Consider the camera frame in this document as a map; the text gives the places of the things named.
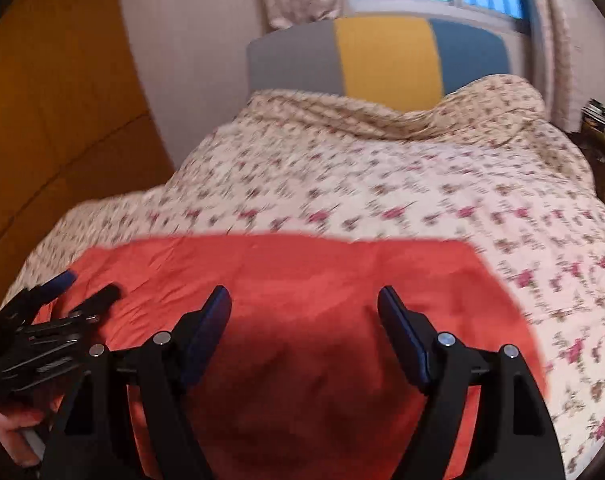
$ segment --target bed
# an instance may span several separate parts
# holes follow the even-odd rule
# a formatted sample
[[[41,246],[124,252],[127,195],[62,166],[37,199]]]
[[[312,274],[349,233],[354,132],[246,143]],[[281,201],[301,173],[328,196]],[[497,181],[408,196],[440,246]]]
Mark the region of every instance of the bed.
[[[462,240],[529,324],[575,479],[605,442],[605,206],[497,36],[402,20],[314,23],[250,45],[254,93],[237,118],[165,186],[69,211],[7,297],[87,248],[149,236]],[[373,70],[389,38],[399,47]],[[431,43],[408,50],[412,38]]]

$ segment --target window frame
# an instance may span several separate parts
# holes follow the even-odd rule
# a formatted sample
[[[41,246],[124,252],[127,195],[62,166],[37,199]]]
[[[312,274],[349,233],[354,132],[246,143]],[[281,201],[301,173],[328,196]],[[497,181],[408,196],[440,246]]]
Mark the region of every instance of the window frame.
[[[521,0],[523,18],[514,18],[497,10],[472,6],[464,0],[348,0],[355,13],[410,12],[433,18],[452,18],[499,30],[529,34],[528,0]]]

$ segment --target floral blanket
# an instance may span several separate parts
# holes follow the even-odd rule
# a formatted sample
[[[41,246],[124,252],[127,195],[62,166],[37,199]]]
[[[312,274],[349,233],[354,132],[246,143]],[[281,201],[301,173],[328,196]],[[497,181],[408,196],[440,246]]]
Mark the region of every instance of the floral blanket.
[[[166,186],[67,213],[8,297],[88,247],[151,234],[465,240],[537,338],[573,479],[605,441],[605,206],[579,150],[544,115],[538,92],[515,76],[489,76],[409,114],[259,92]]]

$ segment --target metal screw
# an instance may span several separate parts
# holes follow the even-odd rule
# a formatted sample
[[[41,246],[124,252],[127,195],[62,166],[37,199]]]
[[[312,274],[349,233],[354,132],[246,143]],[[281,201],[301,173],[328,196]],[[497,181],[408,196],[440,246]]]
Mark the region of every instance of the metal screw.
[[[92,357],[100,357],[103,352],[105,352],[105,345],[101,345],[100,343],[96,343],[89,349],[89,355]]]
[[[442,346],[453,346],[455,342],[455,336],[449,332],[441,332],[438,334],[438,343],[440,343]]]
[[[158,332],[153,336],[153,342],[156,345],[166,345],[169,341],[171,341],[171,333],[169,332]]]
[[[503,350],[505,351],[505,354],[507,354],[507,356],[509,356],[511,359],[520,355],[518,347],[514,345],[505,345],[505,348]]]

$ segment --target red garment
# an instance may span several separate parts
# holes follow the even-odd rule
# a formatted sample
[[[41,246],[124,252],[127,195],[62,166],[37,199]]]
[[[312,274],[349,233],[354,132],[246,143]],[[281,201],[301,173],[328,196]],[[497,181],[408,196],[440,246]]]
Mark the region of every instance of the red garment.
[[[91,249],[73,269],[79,278],[55,303],[54,316],[116,282],[126,294],[100,330],[113,350],[171,330],[215,285],[230,290],[230,322],[185,400],[220,480],[391,478],[424,398],[407,384],[378,320],[384,285],[468,346],[516,344],[545,386],[517,305],[461,242],[156,238]],[[470,394],[476,406],[477,393]],[[476,406],[465,413],[449,478],[463,468]],[[157,476],[141,412],[138,402],[138,445],[146,470]]]

